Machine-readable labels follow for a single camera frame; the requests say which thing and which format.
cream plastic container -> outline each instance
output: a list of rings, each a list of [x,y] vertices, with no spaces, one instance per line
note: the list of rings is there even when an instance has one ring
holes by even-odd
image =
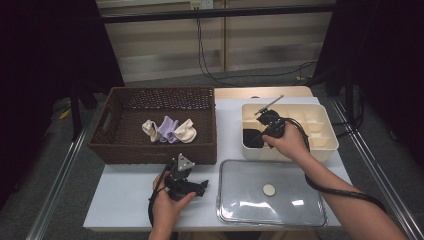
[[[255,113],[266,104],[244,104],[242,106],[242,129],[258,129],[264,131],[266,126],[262,125],[256,118]],[[293,118],[302,125],[308,135],[311,154],[318,161],[326,161],[330,155],[337,150],[339,142],[334,134],[333,127],[328,119],[327,111],[319,104],[273,104],[268,110],[276,111],[280,117]],[[275,148],[270,148],[266,143],[263,148],[243,146],[243,156],[247,160],[281,160],[291,161],[283,156]]]

person's left hand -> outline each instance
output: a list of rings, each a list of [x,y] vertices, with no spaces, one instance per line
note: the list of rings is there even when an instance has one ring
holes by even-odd
[[[178,202],[172,200],[168,193],[165,191],[165,183],[164,179],[169,176],[169,171],[165,172],[164,177],[162,178],[162,181],[159,184],[159,189],[162,189],[159,191],[156,200],[153,204],[153,218],[154,218],[154,225],[153,225],[153,231],[160,229],[161,232],[168,232],[171,233],[172,229],[174,228],[174,225],[177,223],[178,219],[180,218],[181,210],[187,206],[188,203],[196,196],[195,192],[191,192],[187,194],[184,198],[179,200]],[[158,183],[160,178],[160,174],[156,177],[155,181],[153,182],[153,189],[155,189],[156,184]]]

hand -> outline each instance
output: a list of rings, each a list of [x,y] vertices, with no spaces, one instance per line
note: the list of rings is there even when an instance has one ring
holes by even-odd
[[[154,226],[152,233],[150,234],[150,239],[169,239],[174,225],[180,218],[181,210],[196,196],[196,193],[192,192],[187,194],[178,202],[172,200],[164,189],[164,179],[169,176],[169,174],[169,171],[165,172],[165,175],[158,188],[158,190],[162,190],[159,191],[155,203],[153,204]],[[159,178],[160,174],[153,182],[153,189],[155,189]]]
[[[281,138],[274,138],[263,135],[262,139],[269,145],[274,146],[281,154],[297,161],[305,154],[309,154],[303,141],[303,136],[297,127],[289,122],[285,124],[284,135]]]

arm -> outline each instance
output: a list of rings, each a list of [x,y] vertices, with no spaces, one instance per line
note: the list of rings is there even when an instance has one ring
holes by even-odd
[[[169,172],[165,173],[164,179],[169,175]],[[159,181],[159,175],[153,182],[153,189]],[[165,183],[162,182],[159,185],[159,189],[165,187]],[[169,240],[172,229],[180,218],[181,210],[196,196],[196,193],[192,192],[187,194],[183,199],[176,202],[172,200],[168,193],[163,189],[159,191],[156,197],[155,203],[153,204],[153,217],[155,223],[153,229],[150,232],[149,240]]]
[[[360,192],[309,153],[300,132],[294,125],[286,124],[282,138],[276,139],[264,135],[263,139],[281,154],[296,162],[316,184],[327,188]],[[353,239],[406,239],[395,223],[373,203],[332,194],[322,194],[322,197]]]

black horizontal bar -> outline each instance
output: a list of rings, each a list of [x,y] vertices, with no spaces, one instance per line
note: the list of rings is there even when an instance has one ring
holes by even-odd
[[[103,23],[145,22],[196,18],[240,17],[297,13],[332,12],[336,4],[298,5],[267,8],[225,8],[177,12],[103,15]]]

